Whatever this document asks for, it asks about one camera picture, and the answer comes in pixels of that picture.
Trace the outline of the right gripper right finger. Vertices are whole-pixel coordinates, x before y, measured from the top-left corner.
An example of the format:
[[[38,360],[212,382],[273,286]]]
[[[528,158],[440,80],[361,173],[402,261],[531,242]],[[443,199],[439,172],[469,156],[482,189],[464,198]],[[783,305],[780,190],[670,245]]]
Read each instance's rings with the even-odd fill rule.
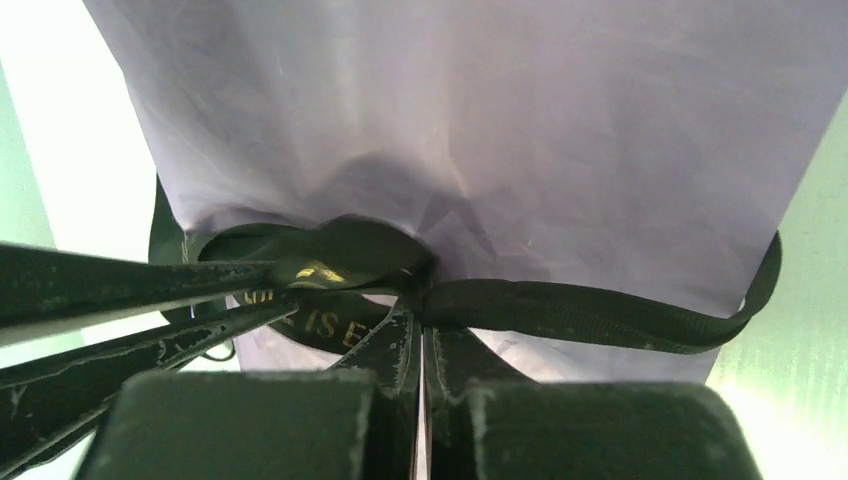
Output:
[[[475,479],[475,440],[466,393],[479,382],[528,382],[468,329],[423,331],[424,393],[432,479]]]

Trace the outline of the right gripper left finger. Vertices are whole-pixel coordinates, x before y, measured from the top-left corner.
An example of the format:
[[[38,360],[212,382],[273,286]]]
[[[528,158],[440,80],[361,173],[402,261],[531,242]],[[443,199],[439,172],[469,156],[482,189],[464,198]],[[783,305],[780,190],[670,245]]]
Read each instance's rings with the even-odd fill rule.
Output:
[[[400,302],[331,366],[368,372],[374,381],[360,420],[364,439],[353,454],[359,479],[416,477],[421,366],[421,327]]]

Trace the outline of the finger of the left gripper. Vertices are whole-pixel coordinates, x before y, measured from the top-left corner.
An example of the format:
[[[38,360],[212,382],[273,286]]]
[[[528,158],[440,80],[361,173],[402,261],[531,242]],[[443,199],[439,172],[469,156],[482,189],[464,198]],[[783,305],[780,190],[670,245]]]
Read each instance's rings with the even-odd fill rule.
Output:
[[[271,282],[271,261],[153,265],[1,246],[1,344],[16,345]]]
[[[248,305],[2,369],[1,476],[49,461],[87,435],[131,377],[174,370],[297,308]]]

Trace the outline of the purple pink wrapping paper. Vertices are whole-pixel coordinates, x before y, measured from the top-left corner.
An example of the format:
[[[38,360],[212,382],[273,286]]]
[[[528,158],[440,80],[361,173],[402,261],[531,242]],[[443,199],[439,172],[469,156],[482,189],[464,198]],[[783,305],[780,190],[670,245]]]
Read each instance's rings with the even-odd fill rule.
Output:
[[[178,224],[371,217],[442,281],[739,307],[847,90],[843,1],[90,1]]]

